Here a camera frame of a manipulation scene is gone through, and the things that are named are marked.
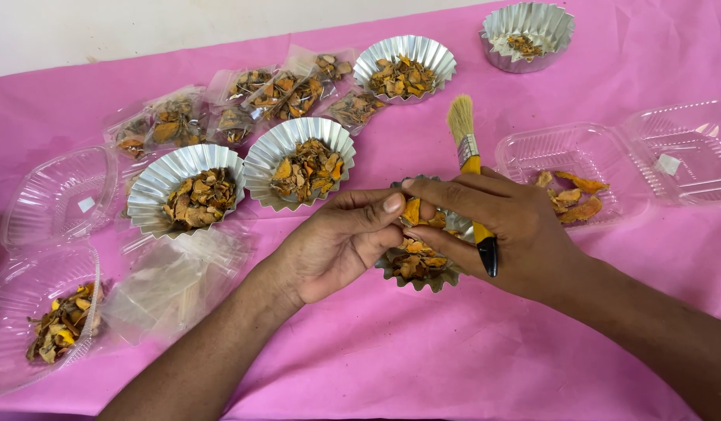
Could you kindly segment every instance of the hand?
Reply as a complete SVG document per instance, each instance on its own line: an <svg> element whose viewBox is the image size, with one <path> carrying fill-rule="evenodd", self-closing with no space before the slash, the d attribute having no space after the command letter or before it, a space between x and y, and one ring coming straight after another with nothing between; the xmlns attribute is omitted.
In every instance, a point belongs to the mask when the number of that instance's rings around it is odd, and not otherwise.
<svg viewBox="0 0 721 421"><path fill-rule="evenodd" d="M571 241L551 207L545 189L517 184L483 167L482 175L466 174L446 181L406 180L407 195L475 220L498 238L498 276L490 278L473 244L425 225L405 228L471 275L504 291L543 301L577 273L590 274L593 259Z"/></svg>
<svg viewBox="0 0 721 421"><path fill-rule="evenodd" d="M399 189L340 193L288 235L268 264L289 294L304 303L319 301L402 243L402 230L393 222L403 211Z"/></svg>

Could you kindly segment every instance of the white wall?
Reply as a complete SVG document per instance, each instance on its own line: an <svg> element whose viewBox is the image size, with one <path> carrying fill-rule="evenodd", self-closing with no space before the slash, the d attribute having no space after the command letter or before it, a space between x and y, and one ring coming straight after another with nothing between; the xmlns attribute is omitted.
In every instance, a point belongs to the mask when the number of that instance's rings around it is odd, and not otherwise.
<svg viewBox="0 0 721 421"><path fill-rule="evenodd" d="M0 0L0 76L483 2Z"/></svg>

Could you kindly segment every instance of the forearm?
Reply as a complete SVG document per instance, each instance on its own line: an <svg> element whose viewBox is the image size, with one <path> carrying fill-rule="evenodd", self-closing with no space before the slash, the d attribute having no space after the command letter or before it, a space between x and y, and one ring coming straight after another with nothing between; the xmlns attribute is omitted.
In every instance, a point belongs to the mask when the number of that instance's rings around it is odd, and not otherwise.
<svg viewBox="0 0 721 421"><path fill-rule="evenodd" d="M112 399L106 419L219 419L274 332L301 303L269 285L268 262Z"/></svg>
<svg viewBox="0 0 721 421"><path fill-rule="evenodd" d="M721 320L593 261L546 304L643 361L703 419L721 419Z"/></svg>

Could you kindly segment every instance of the foil tart tin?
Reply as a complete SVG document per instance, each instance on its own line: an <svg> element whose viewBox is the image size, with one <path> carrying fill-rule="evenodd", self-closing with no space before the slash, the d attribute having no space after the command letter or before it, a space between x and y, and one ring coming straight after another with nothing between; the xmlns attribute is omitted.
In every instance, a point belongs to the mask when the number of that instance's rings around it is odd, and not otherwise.
<svg viewBox="0 0 721 421"><path fill-rule="evenodd" d="M186 232L174 229L163 211L163 205L168 203L170 193L176 191L184 180L211 168L226 168L226 180L235 183L235 203L225 211L224 220L245 197L243 159L225 146L193 145L156 159L140 174L127 200L127 215L131 217L132 225L140 227L142 234L151 233L155 238L175 239L181 234L194 235L198 231L207 231L212 224Z"/></svg>
<svg viewBox="0 0 721 421"><path fill-rule="evenodd" d="M420 98L415 95L404 100L401 96L389 98L386 94L376 95L369 88L371 75L378 72L376 61L385 58L390 62L397 62L399 54L407 56L410 60L419 62L426 69L430 69L434 76L433 92L424 92ZM438 89L443 91L447 80L452 79L456 73L456 61L454 55L445 46L437 41L426 37L415 35L402 35L379 41L362 53L353 67L355 82L363 87L363 90L374 95L380 101L393 105L408 105L425 101L435 94Z"/></svg>
<svg viewBox="0 0 721 421"><path fill-rule="evenodd" d="M412 177L405 177L402 181L395 181L391 184L390 187L402 188L402 182L409 178ZM415 178L430 178L431 180L441 181L439 177L427 177L422 174L416 176ZM451 212L448 209L443 209L441 207L437 207L437 209L446 214L446 227L444 229L456 230L462 234L462 240L468 241L472 244L475 243L475 230L472 226L471 219ZM388 249L386 253L381 255L381 258L379 258L378 262L376 262L376 264L374 265L374 267L384 270L384 279L396 278L397 286L400 288L403 288L407 284L412 284L412 287L415 288L415 291L421 291L426 285L428 285L430 287L430 290L436 293L443 289L444 282L449 282L451 286L456 286L459 283L459 273L464 272L464 270L459 267L458 264L449 260L446 266L444 266L444 270L440 271L435 277L423 280L405 281L401 276L394 276L394 268L392 262L396 257L404 255L406 253L407 252L402 249Z"/></svg>
<svg viewBox="0 0 721 421"><path fill-rule="evenodd" d="M272 176L285 157L295 152L295 142L304 143L310 138L321 140L332 152L342 158L342 174L329 191L321 194L317 189L309 199L298 203L295 194L280 195L272 188ZM340 123L318 117L301 117L287 120L272 127L249 149L245 159L246 189L251 198L259 200L262 207L272 207L275 212L288 208L297 210L300 206L313 206L317 199L325 200L330 192L339 190L339 182L350 178L350 168L355 166L353 139Z"/></svg>
<svg viewBox="0 0 721 421"><path fill-rule="evenodd" d="M522 2L502 7L482 23L480 41L487 60L502 71L530 73L541 71L555 62L571 43L576 24L563 7L547 3ZM543 55L525 58L508 45L509 35L525 34Z"/></svg>

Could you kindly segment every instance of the left hand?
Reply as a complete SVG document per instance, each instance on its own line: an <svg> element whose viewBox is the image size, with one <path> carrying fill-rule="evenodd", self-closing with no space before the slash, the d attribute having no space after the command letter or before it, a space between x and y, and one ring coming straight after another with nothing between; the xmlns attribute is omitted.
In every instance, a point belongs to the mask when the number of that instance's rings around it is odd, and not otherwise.
<svg viewBox="0 0 721 421"><path fill-rule="evenodd" d="M400 189L340 193L288 235L264 263L287 294L304 303L319 301L355 281L389 248L402 243L402 230L393 223L403 211Z"/></svg>

